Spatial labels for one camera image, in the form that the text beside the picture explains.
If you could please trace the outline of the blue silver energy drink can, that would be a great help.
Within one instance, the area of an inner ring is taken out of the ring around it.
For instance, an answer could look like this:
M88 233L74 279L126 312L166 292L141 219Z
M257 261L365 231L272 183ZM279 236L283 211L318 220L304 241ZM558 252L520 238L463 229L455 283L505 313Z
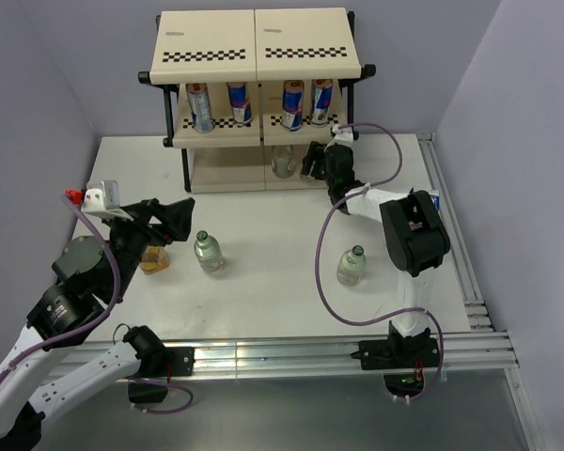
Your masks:
M299 130L303 124L304 82L288 80L283 84L282 126L290 132Z
M331 79L314 79L311 83L311 116L310 123L315 127L328 124L328 113L333 97L333 81Z

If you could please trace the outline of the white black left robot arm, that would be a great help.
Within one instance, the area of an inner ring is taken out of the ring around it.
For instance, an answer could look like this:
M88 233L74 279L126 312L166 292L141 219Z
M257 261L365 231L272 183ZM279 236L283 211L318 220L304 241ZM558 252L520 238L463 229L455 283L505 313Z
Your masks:
M111 314L150 246L187 241L195 200L156 199L121 207L99 196L68 192L67 207L90 230L53 264L57 281L28 314L0 365L0 450L31 450L43 427L120 379L164 389L170 353L148 326L133 326L101 356L51 383L51 371Z

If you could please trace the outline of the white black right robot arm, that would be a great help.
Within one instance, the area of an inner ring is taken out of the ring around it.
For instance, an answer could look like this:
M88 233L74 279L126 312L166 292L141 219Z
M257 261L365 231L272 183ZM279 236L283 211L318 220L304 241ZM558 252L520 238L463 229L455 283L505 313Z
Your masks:
M430 195L357 186L320 194L208 197L196 233L150 287L175 335L261 338L389 325L388 355L410 365L430 334L429 303L449 239Z

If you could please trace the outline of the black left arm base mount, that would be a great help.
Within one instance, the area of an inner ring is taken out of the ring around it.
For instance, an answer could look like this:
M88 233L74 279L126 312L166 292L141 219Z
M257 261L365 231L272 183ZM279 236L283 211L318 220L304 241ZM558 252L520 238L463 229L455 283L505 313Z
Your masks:
M131 407L145 414L166 415L183 412L194 402L191 389L174 381L177 377L190 377L195 364L195 349L192 347L169 347L159 357L152 356L142 361L140 369L124 377ZM172 391L187 395L179 407L158 409Z

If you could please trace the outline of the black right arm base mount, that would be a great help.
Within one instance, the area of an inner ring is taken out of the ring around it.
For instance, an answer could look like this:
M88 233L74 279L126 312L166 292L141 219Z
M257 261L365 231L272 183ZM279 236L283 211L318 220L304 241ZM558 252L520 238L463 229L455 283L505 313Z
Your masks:
M364 371L383 372L384 385L397 397L415 397L426 387L425 371L438 369L443 353L437 340L425 338L422 344L401 345L391 337L362 340L351 353Z

